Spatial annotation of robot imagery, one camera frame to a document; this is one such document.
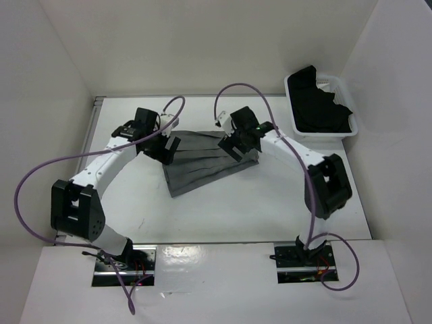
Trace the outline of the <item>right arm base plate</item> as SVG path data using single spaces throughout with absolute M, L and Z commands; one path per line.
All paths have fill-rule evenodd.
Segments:
M 279 284 L 297 284 L 338 281 L 338 274 L 331 244 L 324 241 L 314 250 L 304 250 L 299 240 L 274 244 L 269 256 L 275 262 Z

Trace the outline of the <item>grey pleated skirt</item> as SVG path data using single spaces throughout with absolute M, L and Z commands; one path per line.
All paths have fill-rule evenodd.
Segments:
M 218 146 L 223 132 L 180 130 L 172 134 L 181 142 L 173 162 L 164 165 L 163 172 L 173 198 L 259 164 L 256 150 L 247 153 L 239 162 L 229 156 Z

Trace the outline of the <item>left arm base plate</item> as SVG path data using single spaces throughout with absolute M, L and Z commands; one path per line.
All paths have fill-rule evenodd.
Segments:
M 134 285 L 138 287 L 154 286 L 155 284 L 157 255 L 155 247 L 135 250 L 132 254 L 132 258 L 130 258 L 126 264 L 121 262 L 119 256 L 111 257 L 111 261 L 108 261 L 100 252 L 91 253 L 83 251 L 82 255 L 94 258 L 92 287 L 120 286 L 113 265 L 115 265 L 126 287 L 132 287 Z

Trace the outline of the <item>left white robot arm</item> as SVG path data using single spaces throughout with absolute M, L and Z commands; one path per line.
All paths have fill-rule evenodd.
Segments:
M 51 227 L 93 244 L 110 256 L 118 269 L 128 269 L 145 257 L 132 240 L 109 227 L 101 198 L 119 172 L 140 153 L 169 165 L 180 144 L 171 136 L 178 117 L 138 108 L 134 119 L 117 127 L 105 147 L 84 170 L 51 188 Z

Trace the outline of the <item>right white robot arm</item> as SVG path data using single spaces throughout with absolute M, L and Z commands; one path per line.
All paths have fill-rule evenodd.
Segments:
M 215 118 L 215 125 L 225 132 L 219 147 L 237 162 L 256 150 L 289 167 L 297 167 L 303 174 L 304 203 L 311 219 L 308 229 L 297 237 L 295 251 L 299 263 L 313 264 L 325 243 L 329 218 L 352 198 L 352 187 L 342 158 L 305 147 L 270 121 L 259 123 L 249 107 L 233 113 L 222 111 Z

